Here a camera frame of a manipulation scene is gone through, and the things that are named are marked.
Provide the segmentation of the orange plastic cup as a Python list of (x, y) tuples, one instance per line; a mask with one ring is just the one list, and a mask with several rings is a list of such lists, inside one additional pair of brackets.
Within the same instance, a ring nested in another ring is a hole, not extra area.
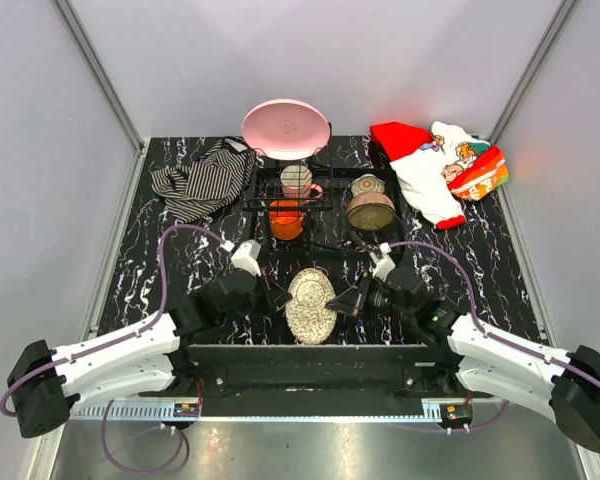
[(275, 200), (270, 204), (269, 222), (273, 235), (283, 241), (299, 237), (304, 230), (304, 213), (297, 200)]

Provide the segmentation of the beige speckled bowl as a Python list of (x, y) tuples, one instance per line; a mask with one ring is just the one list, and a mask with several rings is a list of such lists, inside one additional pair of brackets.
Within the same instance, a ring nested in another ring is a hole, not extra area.
[(396, 215), (392, 201), (383, 193), (363, 192), (347, 206), (347, 220), (360, 230), (379, 230), (389, 225)]

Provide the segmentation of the pink ceramic mug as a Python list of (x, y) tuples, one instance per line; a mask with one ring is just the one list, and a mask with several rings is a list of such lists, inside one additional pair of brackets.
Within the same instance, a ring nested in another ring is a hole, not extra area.
[(296, 200), (300, 205), (323, 196), (323, 188), (313, 181), (312, 172), (302, 164), (284, 168), (280, 174), (280, 182), (284, 196)]

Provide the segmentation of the flower-shaped patterned dish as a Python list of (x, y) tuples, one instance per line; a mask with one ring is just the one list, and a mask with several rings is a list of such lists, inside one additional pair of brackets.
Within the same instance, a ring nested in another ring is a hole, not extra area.
[(353, 197), (357, 197), (363, 193), (380, 193), (385, 192), (385, 183), (373, 174), (364, 174), (352, 181), (350, 189)]

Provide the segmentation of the pink round plate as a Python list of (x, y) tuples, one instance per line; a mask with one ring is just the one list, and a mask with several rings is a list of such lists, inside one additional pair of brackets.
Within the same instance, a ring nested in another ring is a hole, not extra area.
[(242, 137), (257, 153), (274, 160), (302, 160), (322, 150), (331, 128), (312, 105), (295, 99), (274, 99), (254, 107), (244, 118)]

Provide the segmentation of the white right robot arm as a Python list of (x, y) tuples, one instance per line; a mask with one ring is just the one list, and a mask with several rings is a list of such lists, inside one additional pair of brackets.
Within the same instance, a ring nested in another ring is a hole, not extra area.
[(463, 313), (434, 297), (402, 268), (384, 278), (361, 277), (326, 304), (356, 317), (369, 311), (405, 322), (420, 343), (451, 362), (434, 371), (446, 396), (466, 389), (500, 397), (546, 417), (572, 442), (600, 454), (600, 353), (535, 343)]

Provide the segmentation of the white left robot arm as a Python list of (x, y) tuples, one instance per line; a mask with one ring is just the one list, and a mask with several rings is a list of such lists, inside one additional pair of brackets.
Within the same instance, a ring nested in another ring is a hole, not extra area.
[(187, 349), (212, 341), (224, 316), (278, 312), (291, 294), (266, 272), (235, 270), (109, 334), (63, 347), (27, 345), (7, 378), (7, 401), (25, 439), (45, 435), (78, 411), (117, 398), (163, 392), (188, 394), (196, 372)]

